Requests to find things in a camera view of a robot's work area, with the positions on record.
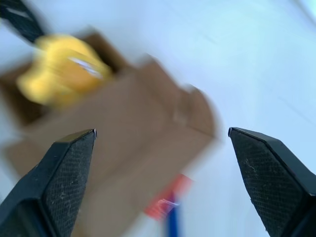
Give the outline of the brown cardboard box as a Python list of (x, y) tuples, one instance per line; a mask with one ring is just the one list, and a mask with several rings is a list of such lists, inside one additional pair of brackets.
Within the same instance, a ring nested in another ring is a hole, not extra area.
[(181, 88), (154, 60), (131, 69), (99, 33), (84, 37), (115, 79), (62, 112), (27, 101), (17, 78), (31, 66), (0, 74), (0, 92), (23, 139), (4, 152), (25, 175), (51, 144), (94, 128), (88, 183), (74, 237), (121, 237), (137, 216), (216, 138), (214, 109), (195, 87)]

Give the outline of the red tape seal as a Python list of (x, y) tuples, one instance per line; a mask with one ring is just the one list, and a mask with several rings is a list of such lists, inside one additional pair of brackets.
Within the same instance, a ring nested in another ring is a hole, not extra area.
[(156, 195), (144, 213), (154, 220), (164, 219), (173, 208), (179, 206), (180, 199), (190, 189), (192, 182), (189, 177), (179, 174), (169, 186)]

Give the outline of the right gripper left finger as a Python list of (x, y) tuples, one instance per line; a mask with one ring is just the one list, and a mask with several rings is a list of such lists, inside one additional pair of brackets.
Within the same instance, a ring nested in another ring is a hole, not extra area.
[(0, 237), (71, 237), (96, 138), (87, 129), (51, 145), (0, 204)]

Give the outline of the yellow soft packet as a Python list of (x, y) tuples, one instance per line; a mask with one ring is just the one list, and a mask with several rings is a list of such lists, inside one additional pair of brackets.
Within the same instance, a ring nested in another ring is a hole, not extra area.
[(44, 36), (36, 40), (36, 48), (32, 66), (16, 82), (34, 103), (64, 108), (113, 79), (112, 69), (76, 37)]

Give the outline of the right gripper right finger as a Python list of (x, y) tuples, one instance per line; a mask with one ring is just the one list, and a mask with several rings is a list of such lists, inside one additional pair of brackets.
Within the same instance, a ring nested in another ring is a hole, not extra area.
[(231, 127), (245, 188), (270, 237), (316, 237), (316, 175), (279, 139)]

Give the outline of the blue utility knife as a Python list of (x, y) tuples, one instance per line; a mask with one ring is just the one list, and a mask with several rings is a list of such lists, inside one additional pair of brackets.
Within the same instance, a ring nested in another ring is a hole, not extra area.
[(165, 237), (182, 237), (181, 204), (174, 193), (171, 194), (168, 201), (170, 208), (165, 218)]

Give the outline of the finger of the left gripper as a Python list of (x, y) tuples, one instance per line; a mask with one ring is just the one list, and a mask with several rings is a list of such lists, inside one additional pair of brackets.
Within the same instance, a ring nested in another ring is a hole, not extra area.
[(23, 0), (0, 0), (0, 19), (31, 44), (45, 35), (40, 21)]

